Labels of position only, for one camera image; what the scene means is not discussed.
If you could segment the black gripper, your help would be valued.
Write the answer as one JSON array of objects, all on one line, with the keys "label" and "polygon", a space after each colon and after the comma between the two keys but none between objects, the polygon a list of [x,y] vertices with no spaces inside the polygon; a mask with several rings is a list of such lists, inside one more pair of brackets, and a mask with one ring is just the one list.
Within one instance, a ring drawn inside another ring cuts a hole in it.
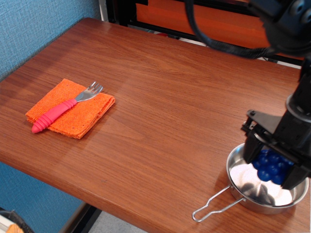
[{"label": "black gripper", "polygon": [[298,101],[289,96],[283,116],[249,110],[242,125],[246,134],[243,159],[247,164],[264,146],[294,163],[281,184],[286,190],[292,190],[311,176],[311,110]]}]

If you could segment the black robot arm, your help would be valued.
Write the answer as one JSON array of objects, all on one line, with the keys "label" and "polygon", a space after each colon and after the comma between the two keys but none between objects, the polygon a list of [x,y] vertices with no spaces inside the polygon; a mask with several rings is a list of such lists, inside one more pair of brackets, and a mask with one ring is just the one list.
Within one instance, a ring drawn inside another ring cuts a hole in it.
[{"label": "black robot arm", "polygon": [[264,146],[293,162],[281,186],[291,190],[311,175],[311,2],[251,0],[249,9],[263,21],[276,53],[304,57],[299,84],[286,100],[283,116],[250,110],[243,158],[249,164]]}]

